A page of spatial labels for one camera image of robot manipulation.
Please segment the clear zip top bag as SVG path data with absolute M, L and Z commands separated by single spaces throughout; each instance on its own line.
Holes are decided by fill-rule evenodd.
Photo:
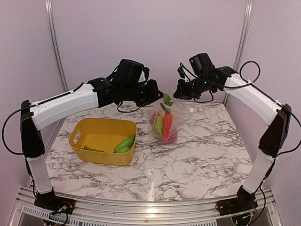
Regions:
M 192 118 L 195 110 L 185 105 L 181 99 L 173 97 L 176 91 L 175 85 L 160 81 L 157 85 L 163 92 L 163 97 L 155 102 L 149 123 L 153 136 L 162 144 L 168 145 L 177 141 L 178 132 Z

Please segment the red toy apple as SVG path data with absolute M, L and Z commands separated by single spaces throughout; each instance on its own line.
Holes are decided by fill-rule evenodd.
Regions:
M 154 125 L 154 122 L 155 122 L 155 119 L 157 117 L 157 113 L 153 113 L 151 116 L 150 116 L 150 125 L 153 127 Z

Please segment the orange toy carrot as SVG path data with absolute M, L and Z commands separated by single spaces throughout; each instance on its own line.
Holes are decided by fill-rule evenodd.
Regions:
M 171 113 L 171 110 L 168 108 L 168 106 L 171 107 L 172 105 L 173 102 L 171 101 L 171 97 L 168 94 L 164 94 L 163 102 L 160 104 L 165 112 L 163 117 L 163 138 L 169 136 L 169 132 L 172 126 L 173 115 Z

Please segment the green toy pear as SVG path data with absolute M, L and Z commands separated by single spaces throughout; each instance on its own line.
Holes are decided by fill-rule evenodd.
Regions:
M 153 132 L 155 134 L 162 134 L 163 133 L 163 118 L 159 114 L 156 116 L 156 119 L 154 121 Z

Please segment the yellow plastic basket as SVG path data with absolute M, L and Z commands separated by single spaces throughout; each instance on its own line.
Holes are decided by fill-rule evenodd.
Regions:
M 127 153 L 114 153 L 114 148 L 130 137 L 135 135 L 135 141 L 131 150 Z M 137 125 L 128 120 L 109 118 L 86 118 L 82 119 L 74 128 L 69 145 L 75 154 L 84 161 L 106 165 L 129 165 L 133 158 L 137 138 Z M 83 146 L 103 150 L 94 152 L 82 150 Z

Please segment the green toy leafy vegetable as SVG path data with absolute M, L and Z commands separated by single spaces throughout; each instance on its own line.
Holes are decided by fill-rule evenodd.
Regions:
M 127 139 L 125 139 L 124 141 L 122 141 L 121 143 L 119 143 L 115 148 L 114 148 L 114 152 L 116 153 L 119 149 L 123 148 L 123 147 L 128 147 L 130 148 L 131 145 L 134 143 L 135 141 L 135 135 L 132 134 L 130 137 L 128 137 Z

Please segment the red toy peach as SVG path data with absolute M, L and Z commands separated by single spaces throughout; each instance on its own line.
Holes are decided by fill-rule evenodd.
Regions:
M 168 137 L 164 137 L 163 138 L 163 144 L 169 144 L 172 142 L 175 142 L 177 140 L 178 134 L 177 132 L 173 133 L 172 135 L 168 136 Z

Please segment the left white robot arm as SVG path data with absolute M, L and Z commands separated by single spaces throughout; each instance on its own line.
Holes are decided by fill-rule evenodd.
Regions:
M 101 108 L 112 103 L 119 105 L 123 101 L 133 101 L 137 107 L 144 107 L 162 97 L 163 93 L 153 79 L 115 84 L 112 79 L 101 77 L 43 101 L 22 102 L 18 109 L 21 114 L 21 154 L 27 159 L 37 190 L 42 195 L 41 202 L 50 210 L 56 209 L 60 203 L 59 198 L 52 194 L 41 130 L 84 110 Z

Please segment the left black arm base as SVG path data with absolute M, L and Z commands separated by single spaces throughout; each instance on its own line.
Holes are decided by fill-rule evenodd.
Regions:
M 35 188 L 32 189 L 35 197 L 34 205 L 56 212 L 62 207 L 66 206 L 67 209 L 64 211 L 67 214 L 72 214 L 75 206 L 75 201 L 70 198 L 57 196 L 52 189 L 49 193 L 40 194 L 35 192 Z

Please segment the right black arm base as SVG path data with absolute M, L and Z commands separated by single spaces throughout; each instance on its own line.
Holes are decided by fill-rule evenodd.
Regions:
M 255 193 L 248 193 L 243 186 L 241 186 L 235 198 L 219 200 L 215 208 L 219 211 L 221 216 L 235 214 L 257 208 L 258 204 L 255 199 Z

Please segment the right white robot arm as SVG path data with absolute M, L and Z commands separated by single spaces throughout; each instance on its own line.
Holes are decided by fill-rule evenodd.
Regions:
M 216 68 L 214 65 L 202 66 L 196 71 L 194 79 L 189 79 L 184 66 L 177 69 L 180 79 L 174 97 L 191 100 L 199 98 L 203 92 L 221 90 L 238 98 L 257 113 L 267 124 L 268 129 L 259 141 L 259 152 L 249 176 L 240 187 L 233 207 L 243 211 L 251 204 L 251 196 L 269 176 L 280 149 L 287 137 L 291 118 L 291 108 L 267 96 L 251 81 L 242 79 L 237 71 L 229 66 Z

